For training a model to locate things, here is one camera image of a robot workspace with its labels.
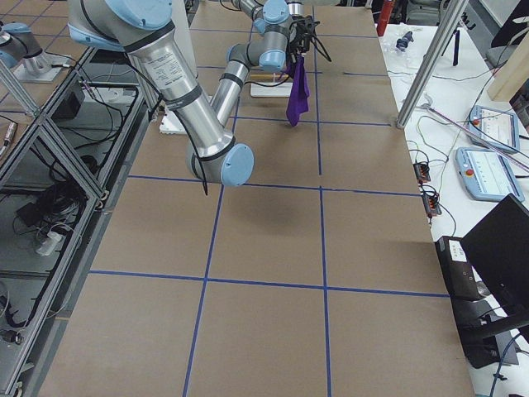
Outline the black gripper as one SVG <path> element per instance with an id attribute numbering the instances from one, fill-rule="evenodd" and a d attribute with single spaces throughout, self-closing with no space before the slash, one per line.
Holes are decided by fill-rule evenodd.
<path id="1" fill-rule="evenodd" d="M 318 25 L 319 21 L 315 21 L 312 16 L 294 16 L 289 27 L 291 38 L 287 45 L 287 54 L 295 58 L 310 51 L 312 45 L 317 46 Z"/>

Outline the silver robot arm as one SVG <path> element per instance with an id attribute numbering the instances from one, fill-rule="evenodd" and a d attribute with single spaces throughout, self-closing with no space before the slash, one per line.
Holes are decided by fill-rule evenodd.
<path id="1" fill-rule="evenodd" d="M 44 51 L 31 28 L 21 22 L 1 25 L 1 61 L 26 83 L 51 83 L 69 67 L 69 58 Z"/>
<path id="2" fill-rule="evenodd" d="M 83 45 L 126 53 L 143 67 L 140 76 L 183 125 L 190 144 L 189 170 L 204 184 L 239 186 L 251 176 L 255 158 L 225 128 L 254 67 L 286 72 L 293 79 L 289 122 L 307 111 L 309 95 L 303 53 L 316 43 L 317 21 L 301 16 L 297 1 L 234 1 L 261 37 L 227 51 L 225 72 L 209 98 L 174 39 L 170 1 L 70 1 L 69 33 Z"/>

